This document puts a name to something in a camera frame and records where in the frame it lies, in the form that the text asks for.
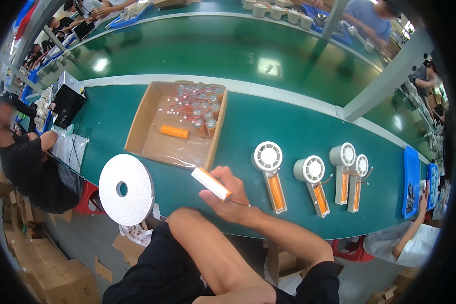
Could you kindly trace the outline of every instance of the blue shirt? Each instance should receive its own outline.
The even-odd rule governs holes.
[[[390,21],[384,21],[377,17],[373,11],[373,3],[370,0],[351,0],[346,6],[345,13],[352,15],[367,27],[372,28],[376,35],[383,40],[389,38],[392,31]],[[367,34],[363,31],[359,31],[358,33],[364,39],[367,38]]]

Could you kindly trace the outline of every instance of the person's hand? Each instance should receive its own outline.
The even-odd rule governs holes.
[[[101,19],[105,18],[111,13],[113,13],[113,9],[111,7],[102,7],[98,9],[98,11],[96,12],[96,16],[93,15],[93,17],[95,17],[96,19]]]
[[[311,5],[315,7],[321,8],[323,6],[323,3],[321,0],[310,0]]]
[[[362,30],[365,32],[365,34],[367,34],[368,38],[370,38],[373,41],[377,40],[377,34],[375,33],[375,30],[373,28],[365,25],[362,28]]]
[[[419,198],[419,217],[424,218],[427,211],[427,199],[429,198],[429,191],[430,191],[429,181],[426,182],[426,188],[424,192],[422,192],[421,197]]]
[[[216,214],[227,222],[241,223],[250,216],[255,207],[249,207],[249,199],[246,197],[243,182],[237,179],[229,167],[218,166],[210,174],[221,181],[231,191],[231,196],[222,202],[209,190],[201,190],[199,196],[213,208]]]

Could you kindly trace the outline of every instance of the red stool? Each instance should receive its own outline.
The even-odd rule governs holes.
[[[348,245],[346,245],[346,250],[349,251],[348,253],[339,252],[339,240],[333,240],[331,242],[331,248],[333,248],[333,255],[352,262],[368,262],[373,260],[375,257],[369,255],[365,252],[365,249],[363,249],[364,239],[365,235],[360,235],[356,243],[351,242]]]
[[[98,187],[85,180],[79,204],[74,207],[74,210],[85,215],[105,215],[105,211],[93,211],[88,207],[88,201],[95,192],[98,192]]]

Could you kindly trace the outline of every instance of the factory floor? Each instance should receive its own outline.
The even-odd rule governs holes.
[[[49,217],[46,221],[47,230],[66,256],[78,259],[95,274],[101,295],[112,283],[95,272],[95,257],[113,272],[114,283],[121,280],[130,268],[123,258],[123,253],[111,246],[119,233],[119,228],[107,215],[86,216],[73,212],[70,223],[56,218],[54,225]],[[10,263],[18,270],[16,259],[7,249],[2,223],[0,199],[0,243]],[[339,297],[343,304],[365,303],[372,293],[386,289],[403,269],[402,266],[377,258],[367,263],[348,262],[338,258],[335,262],[344,266],[339,274]],[[296,287],[301,281],[300,276],[287,278],[279,283],[279,288],[289,294],[295,294]]]

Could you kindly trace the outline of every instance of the knee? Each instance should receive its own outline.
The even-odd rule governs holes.
[[[188,222],[193,219],[203,218],[198,210],[189,207],[181,207],[176,211],[172,212],[171,215],[166,219],[169,224]]]

